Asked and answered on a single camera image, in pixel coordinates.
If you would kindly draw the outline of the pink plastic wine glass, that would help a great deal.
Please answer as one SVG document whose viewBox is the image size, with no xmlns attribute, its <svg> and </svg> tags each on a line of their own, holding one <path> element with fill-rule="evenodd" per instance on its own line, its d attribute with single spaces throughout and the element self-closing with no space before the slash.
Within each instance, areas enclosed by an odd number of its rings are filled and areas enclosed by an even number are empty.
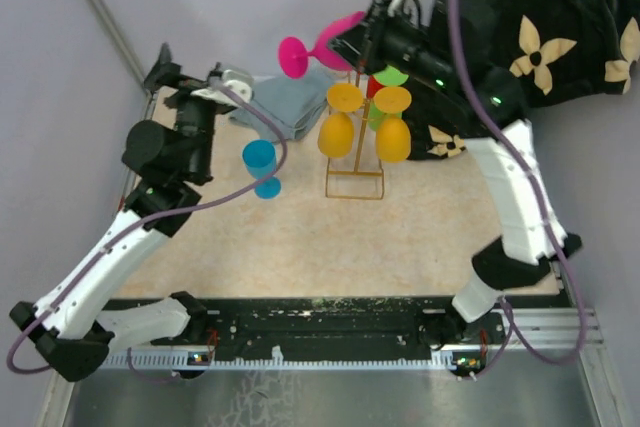
<svg viewBox="0 0 640 427">
<path fill-rule="evenodd" d="M 297 37 L 284 38 L 278 47 L 278 61 L 283 73 L 292 79 L 303 77 L 308 70 L 310 58 L 315 58 L 320 64 L 334 71 L 350 71 L 351 65 L 329 48 L 329 42 L 356 26 L 365 15 L 364 11 L 356 11 L 333 21 L 321 31 L 311 50 L 308 50 Z"/>
</svg>

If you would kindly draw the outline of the blue plastic wine glass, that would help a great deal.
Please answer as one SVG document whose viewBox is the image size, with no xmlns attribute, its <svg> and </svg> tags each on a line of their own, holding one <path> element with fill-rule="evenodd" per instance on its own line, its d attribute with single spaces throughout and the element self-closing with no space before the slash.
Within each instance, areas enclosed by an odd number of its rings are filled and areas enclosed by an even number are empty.
<svg viewBox="0 0 640 427">
<path fill-rule="evenodd" d="M 248 173 L 259 180 L 271 173 L 276 165 L 276 150 L 272 143 L 258 139 L 249 142 L 243 149 L 242 160 Z M 277 177 L 271 177 L 254 189 L 257 197 L 270 200 L 281 192 L 281 182 Z"/>
</svg>

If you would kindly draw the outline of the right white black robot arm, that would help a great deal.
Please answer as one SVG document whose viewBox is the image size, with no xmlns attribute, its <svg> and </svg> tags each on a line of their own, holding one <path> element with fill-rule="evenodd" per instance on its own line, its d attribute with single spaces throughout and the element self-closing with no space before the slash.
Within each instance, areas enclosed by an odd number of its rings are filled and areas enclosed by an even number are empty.
<svg viewBox="0 0 640 427">
<path fill-rule="evenodd" d="M 427 24 L 419 13 L 391 13 L 391 5 L 372 0 L 328 46 L 361 72 L 395 67 L 418 82 L 484 177 L 501 234 L 473 256 L 471 278 L 451 302 L 448 334 L 466 343 L 505 291 L 538 283 L 582 241 L 562 227 L 549 201 L 523 88 L 491 55 L 497 16 L 490 2 L 435 0 Z"/>
</svg>

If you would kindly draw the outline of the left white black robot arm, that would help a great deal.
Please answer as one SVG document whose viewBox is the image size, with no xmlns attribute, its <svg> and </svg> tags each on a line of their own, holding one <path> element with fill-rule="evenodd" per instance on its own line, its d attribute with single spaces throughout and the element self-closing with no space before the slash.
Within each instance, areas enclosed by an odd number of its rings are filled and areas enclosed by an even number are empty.
<svg viewBox="0 0 640 427">
<path fill-rule="evenodd" d="M 139 178 L 111 226 L 83 261 L 35 303 L 19 302 L 10 312 L 23 339 L 30 339 L 46 366 L 65 380 L 93 374 L 111 354 L 162 339 L 189 344 L 208 331 L 205 308 L 177 292 L 141 307 L 108 311 L 105 306 L 131 274 L 187 222 L 211 181 L 215 116 L 219 105 L 194 96 L 206 82 L 182 74 L 168 44 L 143 86 L 174 93 L 168 106 L 175 123 L 136 123 L 126 138 L 123 163 Z"/>
</svg>

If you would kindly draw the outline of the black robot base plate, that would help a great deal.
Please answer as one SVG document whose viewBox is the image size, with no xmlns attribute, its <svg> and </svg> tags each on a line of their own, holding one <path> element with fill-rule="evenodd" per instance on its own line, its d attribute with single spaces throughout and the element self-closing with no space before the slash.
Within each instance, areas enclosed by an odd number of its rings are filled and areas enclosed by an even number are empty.
<svg viewBox="0 0 640 427">
<path fill-rule="evenodd" d="M 218 361 L 288 362 L 428 360 L 447 346 L 499 345 L 497 313 L 466 323 L 448 296 L 205 299 L 207 320 L 189 343 Z"/>
</svg>

